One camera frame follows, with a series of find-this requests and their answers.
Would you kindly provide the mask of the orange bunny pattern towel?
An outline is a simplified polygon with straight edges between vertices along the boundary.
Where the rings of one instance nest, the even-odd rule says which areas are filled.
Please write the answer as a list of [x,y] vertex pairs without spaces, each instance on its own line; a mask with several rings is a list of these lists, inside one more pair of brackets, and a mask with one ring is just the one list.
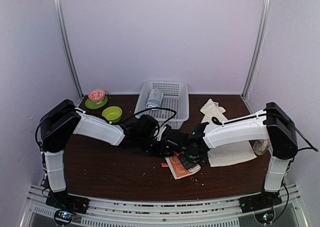
[[165,157],[166,165],[170,169],[175,180],[191,176],[201,170],[199,164],[196,164],[191,169],[186,169],[178,158],[179,155],[180,154],[175,153],[173,156]]

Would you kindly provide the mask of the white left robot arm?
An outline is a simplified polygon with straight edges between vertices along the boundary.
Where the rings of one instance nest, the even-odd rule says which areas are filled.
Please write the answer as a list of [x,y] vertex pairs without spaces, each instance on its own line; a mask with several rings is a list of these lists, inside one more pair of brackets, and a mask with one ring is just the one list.
[[114,122],[103,116],[76,107],[65,99],[45,114],[35,129],[35,142],[42,155],[42,166],[48,178],[52,200],[61,209],[72,205],[64,174],[64,151],[73,135],[81,135],[122,148],[139,148],[151,156],[170,157],[182,150],[184,134],[172,130],[169,121],[177,115],[170,108],[156,107],[157,111],[172,113],[164,123],[159,123],[147,108],[125,120]]

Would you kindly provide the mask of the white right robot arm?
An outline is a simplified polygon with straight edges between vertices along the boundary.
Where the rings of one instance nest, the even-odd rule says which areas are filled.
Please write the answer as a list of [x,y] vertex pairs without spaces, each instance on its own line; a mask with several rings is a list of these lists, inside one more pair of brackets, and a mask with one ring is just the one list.
[[178,155],[181,164],[189,170],[197,164],[207,164],[210,149],[244,141],[269,140],[272,156],[263,192],[256,197],[261,208],[268,207],[276,199],[275,193],[280,190],[290,162],[301,151],[297,136],[307,143],[308,150],[318,150],[275,102],[268,102],[264,109],[251,115],[223,122],[214,116],[211,120],[194,127],[186,147]]

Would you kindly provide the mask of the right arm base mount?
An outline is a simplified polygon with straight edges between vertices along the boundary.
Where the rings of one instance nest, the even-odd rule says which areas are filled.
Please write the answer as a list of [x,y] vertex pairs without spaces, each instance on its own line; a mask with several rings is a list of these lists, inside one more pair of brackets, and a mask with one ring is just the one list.
[[255,220],[261,225],[269,225],[276,219],[274,207],[282,203],[279,192],[265,192],[241,197],[239,205],[243,214],[253,213]]

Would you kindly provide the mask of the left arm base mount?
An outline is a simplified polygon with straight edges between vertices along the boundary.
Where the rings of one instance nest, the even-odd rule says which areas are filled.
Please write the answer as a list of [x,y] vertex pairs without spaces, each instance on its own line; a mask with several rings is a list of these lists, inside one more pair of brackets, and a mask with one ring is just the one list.
[[68,194],[66,190],[59,192],[50,191],[46,197],[46,205],[57,210],[53,220],[58,226],[69,225],[77,214],[86,214],[90,200],[86,197]]

